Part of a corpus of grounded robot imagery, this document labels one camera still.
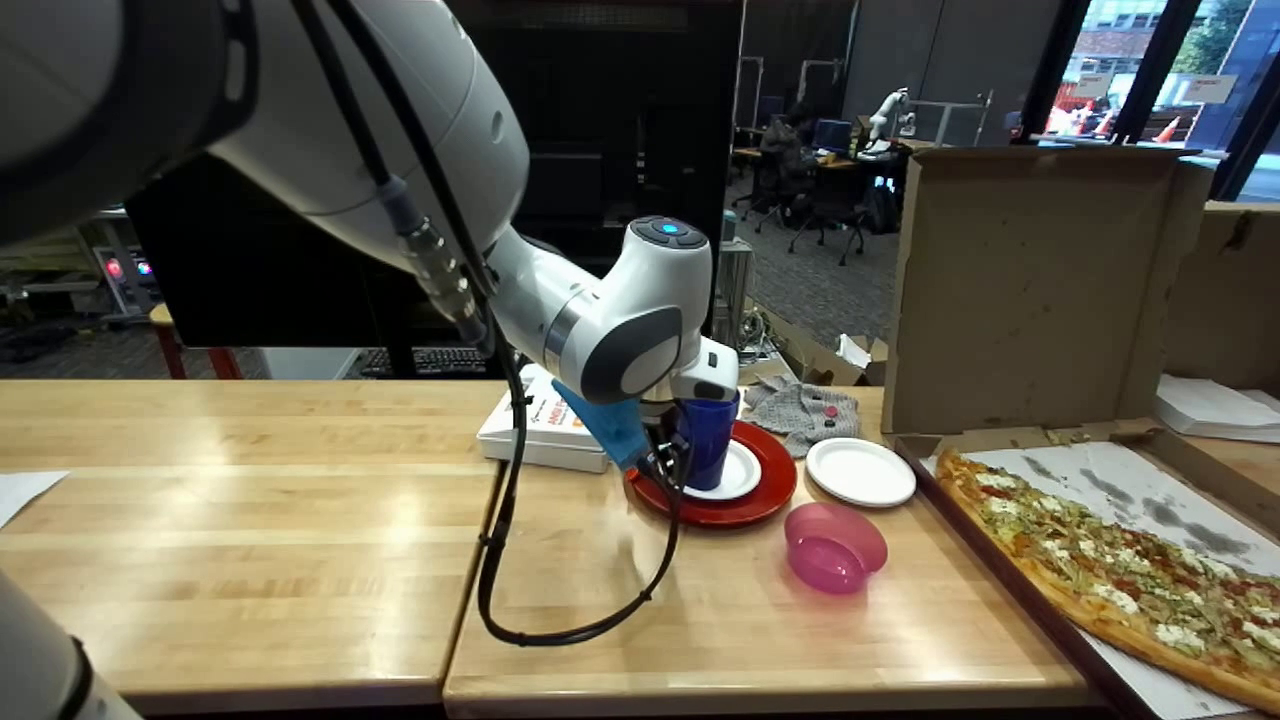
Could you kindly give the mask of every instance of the pizza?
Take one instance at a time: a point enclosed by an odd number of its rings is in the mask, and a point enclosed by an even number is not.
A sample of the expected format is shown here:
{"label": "pizza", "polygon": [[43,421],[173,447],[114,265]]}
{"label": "pizza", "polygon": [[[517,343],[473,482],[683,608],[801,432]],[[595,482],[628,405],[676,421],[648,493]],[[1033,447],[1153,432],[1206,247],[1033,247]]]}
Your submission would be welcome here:
{"label": "pizza", "polygon": [[1280,715],[1280,576],[1108,524],[1086,504],[941,452],[941,489],[1086,632]]}

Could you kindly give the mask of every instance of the red plate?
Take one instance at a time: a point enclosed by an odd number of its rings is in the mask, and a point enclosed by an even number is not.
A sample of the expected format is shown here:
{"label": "red plate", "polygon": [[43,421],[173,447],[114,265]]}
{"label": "red plate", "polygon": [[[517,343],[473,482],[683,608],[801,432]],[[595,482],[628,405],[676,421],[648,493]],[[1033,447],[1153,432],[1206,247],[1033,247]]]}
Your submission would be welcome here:
{"label": "red plate", "polygon": [[[732,527],[732,524],[762,524],[764,515],[778,515],[793,504],[798,493],[798,460],[790,447],[762,424],[732,424],[732,439],[740,439],[762,460],[762,482],[732,504],[703,504],[683,497],[681,521],[703,524],[703,527]],[[670,512],[673,497],[660,481],[628,473],[628,489],[641,504]]]}

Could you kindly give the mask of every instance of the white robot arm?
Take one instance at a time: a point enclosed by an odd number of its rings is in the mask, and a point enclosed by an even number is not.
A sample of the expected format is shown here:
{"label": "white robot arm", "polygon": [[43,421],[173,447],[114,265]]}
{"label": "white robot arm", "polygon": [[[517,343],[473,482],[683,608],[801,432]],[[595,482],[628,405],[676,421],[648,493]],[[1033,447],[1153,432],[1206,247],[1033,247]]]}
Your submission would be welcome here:
{"label": "white robot arm", "polygon": [[875,117],[867,121],[867,142],[879,142],[886,128],[892,124],[892,110],[910,105],[910,92],[912,87],[905,84],[879,100]]}
{"label": "white robot arm", "polygon": [[[414,272],[476,343],[509,339],[551,369],[578,408],[660,378],[676,397],[735,388],[735,350],[702,334],[711,247],[697,228],[631,221],[609,275],[512,228],[527,142],[442,0],[5,0],[0,95],[0,245],[216,150],[336,238]],[[0,673],[0,715],[127,711],[0,576],[0,640],[11,632],[43,640],[50,662],[28,673],[58,687]]]}

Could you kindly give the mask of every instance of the wooden table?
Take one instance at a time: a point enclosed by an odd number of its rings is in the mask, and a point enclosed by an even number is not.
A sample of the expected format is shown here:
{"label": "wooden table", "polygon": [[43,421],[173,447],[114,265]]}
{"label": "wooden table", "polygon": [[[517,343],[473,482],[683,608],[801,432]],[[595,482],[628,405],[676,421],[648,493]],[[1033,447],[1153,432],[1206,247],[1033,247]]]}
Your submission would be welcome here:
{"label": "wooden table", "polygon": [[[879,392],[855,388],[864,426]],[[798,501],[820,493],[801,476]],[[1026,614],[946,515],[918,497],[875,512],[887,568],[864,596],[820,596],[785,568],[779,515],[683,532],[676,568],[624,626],[580,649],[512,649],[468,608],[449,715],[697,715],[1093,704],[1080,673]],[[665,524],[616,476],[527,473],[501,579],[501,621],[583,624],[655,568]]]}
{"label": "wooden table", "polygon": [[0,532],[131,704],[435,704],[501,385],[0,385],[0,473],[68,476]]}
{"label": "wooden table", "polygon": [[1202,473],[1209,481],[1206,493],[1221,497],[1238,515],[1280,538],[1280,447],[1209,435],[1191,435],[1188,444],[1228,468],[1228,476],[1216,468]]}

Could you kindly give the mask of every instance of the cable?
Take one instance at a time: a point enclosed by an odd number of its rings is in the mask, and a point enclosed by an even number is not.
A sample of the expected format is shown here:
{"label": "cable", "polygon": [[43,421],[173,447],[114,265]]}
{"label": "cable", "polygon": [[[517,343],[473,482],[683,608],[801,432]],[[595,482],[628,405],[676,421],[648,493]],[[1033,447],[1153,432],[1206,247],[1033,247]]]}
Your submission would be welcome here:
{"label": "cable", "polygon": [[410,100],[410,92],[404,92],[392,58],[387,58],[387,50],[385,50],[382,39],[371,35],[371,29],[367,29],[363,15],[358,10],[358,2],[351,2],[351,0],[331,0],[331,10],[336,10],[336,20],[350,29],[350,35],[351,35],[358,50],[363,57],[371,79],[376,79],[382,92],[387,95],[387,105],[392,105],[392,110],[396,110],[396,124],[401,124],[401,133],[410,134],[410,147],[414,147],[417,163],[430,173],[430,178],[431,178],[431,186],[435,186],[435,201],[442,201],[442,213],[445,213],[445,221],[449,221],[449,228],[454,228],[454,237],[455,237],[455,247],[461,247],[466,261],[468,261],[468,281],[473,281],[473,288],[482,288],[482,292],[476,292],[476,305],[484,308],[487,275],[482,272],[484,265],[482,265],[482,250],[476,250],[476,245],[473,245],[473,228],[466,224],[466,213],[461,213],[455,192],[454,192],[454,185],[449,185],[449,177],[445,177],[445,163],[442,163],[442,157],[435,157],[431,134],[424,133],[424,124],[421,124],[421,117],[417,117],[417,107],[414,107],[414,100]]}
{"label": "cable", "polygon": [[343,72],[343,58],[336,57],[336,47],[331,47],[331,39],[329,39],[329,31],[319,25],[317,0],[294,0],[294,10],[296,10],[296,20],[305,25],[305,31],[308,31],[308,39],[317,47],[317,58],[325,69],[329,92],[331,92],[336,107],[343,110],[343,124],[350,124],[350,133],[358,139],[358,150],[362,150],[371,185],[376,186],[392,185],[387,160],[371,139],[371,128],[367,128],[367,121],[362,110],[362,100],[351,92],[351,79]]}
{"label": "cable", "polygon": [[509,532],[512,532],[512,515],[517,515],[517,489],[522,489],[522,468],[526,468],[526,435],[527,435],[527,413],[526,413],[526,388],[522,388],[522,359],[512,357],[509,364],[509,392],[512,392],[512,432],[517,432],[517,447],[512,447],[512,462],[501,468],[501,489],[497,489],[497,504],[491,515],[484,521],[484,535],[482,535],[482,576],[476,576],[476,608],[484,626],[505,640],[505,645],[522,645],[522,649],[560,649],[560,645],[583,645],[595,640],[612,626],[619,626],[628,614],[635,614],[635,608],[644,608],[655,590],[655,583],[670,576],[676,544],[681,544],[681,501],[683,489],[670,482],[670,546],[652,573],[652,579],[635,590],[635,599],[628,599],[624,608],[580,624],[580,626],[563,626],[563,632],[517,632],[509,624],[501,624],[491,614],[491,589],[505,563],[505,546],[509,546]]}
{"label": "cable", "polygon": [[[319,69],[329,77],[329,87],[350,121],[350,133],[362,147],[362,160],[363,169],[371,173],[376,185],[387,185],[392,173],[363,124],[363,110],[358,105],[358,92],[351,92],[351,79],[319,25],[319,10],[317,10],[317,0],[294,0],[305,31],[311,35],[311,47],[319,57]],[[445,163],[430,139],[430,133],[421,128],[417,110],[414,110],[414,100],[396,77],[396,69],[387,63],[385,47],[376,42],[376,35],[367,31],[363,15],[351,9],[351,0],[331,0],[331,10],[336,20],[343,25],[343,31],[351,35],[351,42],[362,47],[363,63],[371,69],[371,77],[382,79],[417,160],[424,163],[431,186],[435,186],[435,201],[461,238],[461,250],[468,255],[468,266],[473,272],[473,288],[487,288],[487,285],[476,285],[476,275],[484,281],[482,272],[482,255],[476,255],[476,245],[468,237],[468,224],[461,217],[461,205],[449,186],[449,177],[445,177]],[[522,489],[522,468],[526,468],[526,439],[527,439],[527,408],[526,408],[526,388],[522,388],[522,359],[517,350],[509,346],[509,392],[512,392],[512,432],[517,432],[517,452],[512,452],[512,462],[501,462],[501,481],[497,481],[497,504],[487,508],[484,515],[484,535],[482,535],[482,576],[476,576],[476,604],[482,604],[482,621],[484,626],[497,635],[497,640],[509,640],[509,645],[526,645],[526,649],[557,649],[557,645],[583,645],[583,640],[595,640],[612,626],[619,626],[635,608],[644,608],[655,590],[655,583],[670,576],[673,558],[676,558],[676,538],[681,538],[681,501],[683,501],[683,489],[676,489],[670,481],[670,473],[660,462],[648,462],[648,473],[655,481],[665,481],[670,489],[670,546],[660,556],[660,568],[652,573],[652,579],[635,590],[635,599],[628,599],[624,608],[593,621],[593,624],[580,624],[580,626],[563,626],[563,632],[517,632],[517,626],[505,626],[497,614],[491,614],[491,589],[497,589],[497,576],[501,576],[501,563],[505,563],[505,546],[509,546],[509,532],[512,532],[512,521],[517,521],[517,489]]]}

